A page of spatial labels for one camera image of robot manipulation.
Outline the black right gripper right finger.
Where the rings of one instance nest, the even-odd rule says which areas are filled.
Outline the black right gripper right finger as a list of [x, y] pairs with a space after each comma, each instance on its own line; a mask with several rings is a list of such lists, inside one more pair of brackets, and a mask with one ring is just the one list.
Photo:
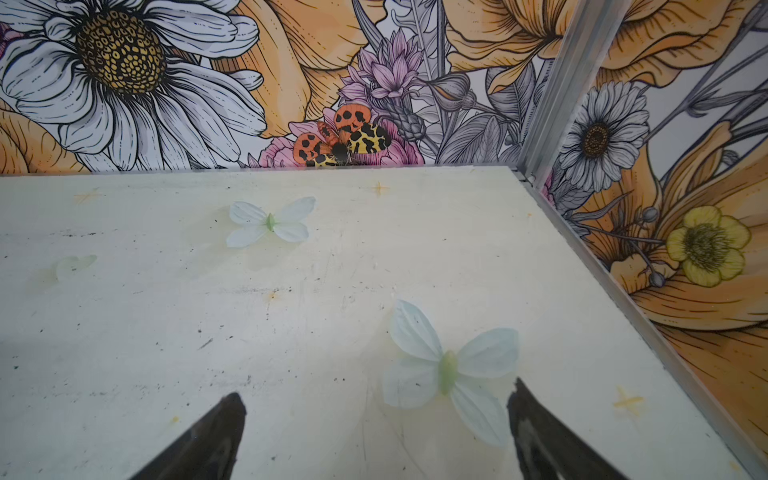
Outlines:
[[545, 408], [518, 378], [507, 401], [525, 479], [623, 479], [625, 475]]

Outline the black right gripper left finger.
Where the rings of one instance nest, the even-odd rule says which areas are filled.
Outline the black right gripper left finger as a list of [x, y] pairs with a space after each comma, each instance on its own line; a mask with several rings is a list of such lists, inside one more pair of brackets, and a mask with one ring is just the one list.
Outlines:
[[230, 479], [246, 415], [240, 395], [228, 394], [131, 480]]

